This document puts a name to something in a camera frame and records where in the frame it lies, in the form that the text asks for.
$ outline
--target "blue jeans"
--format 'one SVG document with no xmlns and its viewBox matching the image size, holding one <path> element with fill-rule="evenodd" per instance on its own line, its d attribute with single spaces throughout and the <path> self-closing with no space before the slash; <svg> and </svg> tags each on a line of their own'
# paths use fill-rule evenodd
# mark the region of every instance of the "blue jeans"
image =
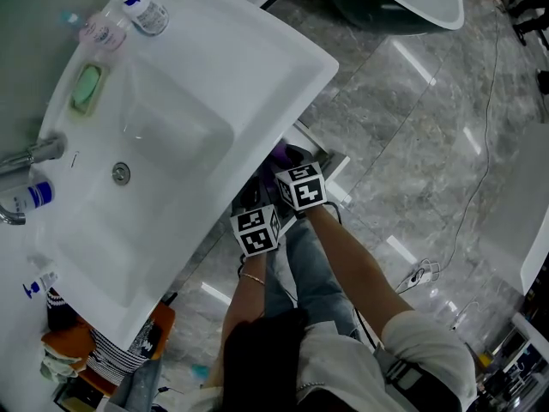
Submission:
<svg viewBox="0 0 549 412">
<path fill-rule="evenodd" d="M 162 359 L 147 360 L 126 375 L 105 405 L 105 412 L 150 412 L 162 371 Z"/>
<path fill-rule="evenodd" d="M 298 307 L 309 315 L 309 325 L 334 321 L 338 332 L 359 340 L 353 305 L 335 279 L 320 240 L 308 220 L 298 220 L 286 234 L 286 252 L 298 291 Z M 267 257 L 265 316 L 293 309 L 293 303 L 275 274 L 276 251 Z"/>
</svg>

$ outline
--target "bottle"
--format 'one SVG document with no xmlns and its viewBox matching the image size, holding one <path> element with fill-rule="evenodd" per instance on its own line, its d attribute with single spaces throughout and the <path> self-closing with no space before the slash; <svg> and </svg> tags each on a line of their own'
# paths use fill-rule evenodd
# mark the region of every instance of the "bottle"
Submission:
<svg viewBox="0 0 549 412">
<path fill-rule="evenodd" d="M 114 0 L 122 4 L 122 10 L 136 25 L 137 30 L 148 36 L 164 32 L 170 16 L 161 4 L 151 0 Z"/>
<path fill-rule="evenodd" d="M 53 200 L 53 186 L 48 181 L 19 187 L 6 192 L 0 198 L 6 210 L 23 214 L 51 203 L 51 200 Z"/>
<path fill-rule="evenodd" d="M 121 27 L 99 13 L 84 20 L 78 14 L 64 10 L 61 19 L 78 31 L 81 43 L 93 44 L 112 52 L 126 39 L 126 32 Z"/>
<path fill-rule="evenodd" d="M 59 273 L 55 264 L 43 257 L 30 257 L 28 262 L 39 269 L 39 273 L 28 286 L 23 284 L 25 293 L 29 299 L 32 299 L 33 294 L 45 295 L 59 280 Z"/>
</svg>

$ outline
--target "chrome faucet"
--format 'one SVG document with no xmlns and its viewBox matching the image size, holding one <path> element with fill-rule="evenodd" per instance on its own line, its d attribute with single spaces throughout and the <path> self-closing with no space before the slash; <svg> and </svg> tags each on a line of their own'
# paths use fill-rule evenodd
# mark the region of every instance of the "chrome faucet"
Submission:
<svg viewBox="0 0 549 412">
<path fill-rule="evenodd" d="M 30 167 L 34 163 L 59 159 L 63 152 L 64 142 L 60 137 L 38 141 L 25 151 L 1 159 L 0 176 L 14 173 L 24 167 Z M 22 212 L 9 212 L 0 204 L 0 221 L 13 226 L 21 226 L 27 222 L 27 218 Z"/>
</svg>

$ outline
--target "white sink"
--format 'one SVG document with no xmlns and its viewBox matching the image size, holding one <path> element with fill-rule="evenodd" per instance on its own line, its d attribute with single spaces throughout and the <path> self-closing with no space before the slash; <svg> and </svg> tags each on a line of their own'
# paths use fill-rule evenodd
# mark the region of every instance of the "white sink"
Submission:
<svg viewBox="0 0 549 412">
<path fill-rule="evenodd" d="M 69 61 L 40 132 L 67 138 L 63 158 L 38 167 L 56 197 L 27 224 L 28 250 L 59 268 L 56 290 L 120 348 L 338 68 L 244 0 L 158 1 L 171 16 L 162 35 L 130 28 L 112 56 L 81 45 Z M 94 115 L 75 120 L 69 94 L 90 59 L 111 73 Z"/>
</svg>

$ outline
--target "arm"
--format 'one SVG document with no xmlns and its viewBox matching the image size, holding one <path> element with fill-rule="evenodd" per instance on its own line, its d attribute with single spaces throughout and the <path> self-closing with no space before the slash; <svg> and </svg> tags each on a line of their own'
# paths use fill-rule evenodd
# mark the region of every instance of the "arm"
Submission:
<svg viewBox="0 0 549 412">
<path fill-rule="evenodd" d="M 265 254 L 249 257 L 244 263 L 242 277 L 232 297 L 231 305 L 226 312 L 221 333 L 221 348 L 212 367 L 208 380 L 203 388 L 212 388 L 223 385 L 223 348 L 226 339 L 241 322 L 253 322 L 260 318 L 265 311 L 265 286 L 246 275 L 251 275 L 265 282 L 267 256 Z"/>
<path fill-rule="evenodd" d="M 389 285 L 374 257 L 323 206 L 305 213 L 341 288 L 381 337 L 394 316 L 413 308 Z"/>
</svg>

